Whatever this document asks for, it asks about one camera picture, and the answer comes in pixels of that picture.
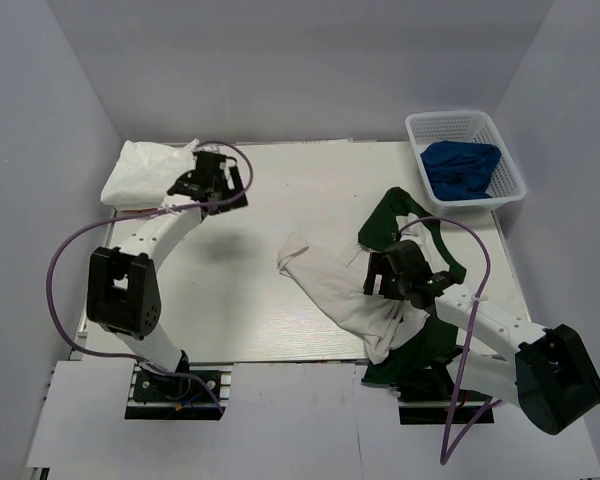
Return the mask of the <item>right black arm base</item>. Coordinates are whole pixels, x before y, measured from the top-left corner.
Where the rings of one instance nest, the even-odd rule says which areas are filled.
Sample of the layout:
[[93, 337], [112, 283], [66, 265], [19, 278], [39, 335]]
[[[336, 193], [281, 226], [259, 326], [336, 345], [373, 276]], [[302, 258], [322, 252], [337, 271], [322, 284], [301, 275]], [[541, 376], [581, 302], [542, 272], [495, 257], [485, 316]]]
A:
[[[443, 366], [424, 368], [400, 380], [396, 385], [400, 424], [443, 426], [446, 423], [453, 388], [453, 380]], [[461, 390], [453, 424], [467, 424], [485, 400], [484, 394]]]

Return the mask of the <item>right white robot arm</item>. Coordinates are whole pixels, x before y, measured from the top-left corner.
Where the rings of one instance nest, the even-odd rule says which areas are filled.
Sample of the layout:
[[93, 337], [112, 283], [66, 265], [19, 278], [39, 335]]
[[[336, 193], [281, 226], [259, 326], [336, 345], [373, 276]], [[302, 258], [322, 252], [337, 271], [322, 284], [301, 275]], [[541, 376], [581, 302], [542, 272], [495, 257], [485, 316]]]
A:
[[411, 240], [372, 254], [363, 291], [425, 317], [422, 329], [368, 368], [369, 384], [395, 386], [407, 401], [462, 391], [519, 407], [556, 435], [600, 404], [600, 377], [580, 335], [521, 320], [478, 299], [456, 268], [435, 272]]

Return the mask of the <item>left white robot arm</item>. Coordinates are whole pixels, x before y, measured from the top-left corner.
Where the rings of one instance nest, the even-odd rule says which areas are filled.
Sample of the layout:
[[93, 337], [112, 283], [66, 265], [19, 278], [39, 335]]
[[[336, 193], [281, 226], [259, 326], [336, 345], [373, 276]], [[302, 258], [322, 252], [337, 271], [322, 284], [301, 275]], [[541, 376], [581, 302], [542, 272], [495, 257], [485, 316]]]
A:
[[158, 372], [157, 387], [179, 399], [191, 387], [185, 353], [159, 325], [158, 271], [177, 244], [213, 215], [248, 205], [238, 160], [217, 151], [193, 154], [193, 168], [169, 185], [162, 203], [132, 235], [90, 257], [86, 317], [122, 340]]

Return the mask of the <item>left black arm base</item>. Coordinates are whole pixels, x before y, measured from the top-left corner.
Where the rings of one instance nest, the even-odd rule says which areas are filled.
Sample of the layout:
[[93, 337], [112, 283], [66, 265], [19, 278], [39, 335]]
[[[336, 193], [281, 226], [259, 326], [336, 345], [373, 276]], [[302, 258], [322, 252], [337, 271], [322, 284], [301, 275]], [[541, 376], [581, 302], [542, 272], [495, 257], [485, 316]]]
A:
[[218, 421], [223, 413], [218, 409], [208, 390], [222, 408], [229, 399], [231, 369], [210, 366], [192, 370], [205, 384], [197, 381], [162, 377], [136, 366], [134, 368], [124, 418], [146, 421]]

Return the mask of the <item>white and green t-shirt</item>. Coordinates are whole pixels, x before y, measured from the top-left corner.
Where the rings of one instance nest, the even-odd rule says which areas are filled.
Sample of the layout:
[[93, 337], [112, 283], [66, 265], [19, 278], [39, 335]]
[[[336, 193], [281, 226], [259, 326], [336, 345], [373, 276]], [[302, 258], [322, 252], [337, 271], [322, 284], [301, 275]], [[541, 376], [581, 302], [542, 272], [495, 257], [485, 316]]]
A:
[[416, 243], [435, 272], [466, 275], [445, 245], [441, 226], [405, 190], [389, 189], [365, 221], [356, 240], [334, 256], [292, 233], [277, 257], [279, 273], [292, 279], [313, 304], [339, 328], [362, 339], [369, 359], [363, 381], [394, 386], [450, 352], [457, 343], [455, 326], [414, 308], [388, 286], [380, 254], [399, 238]]

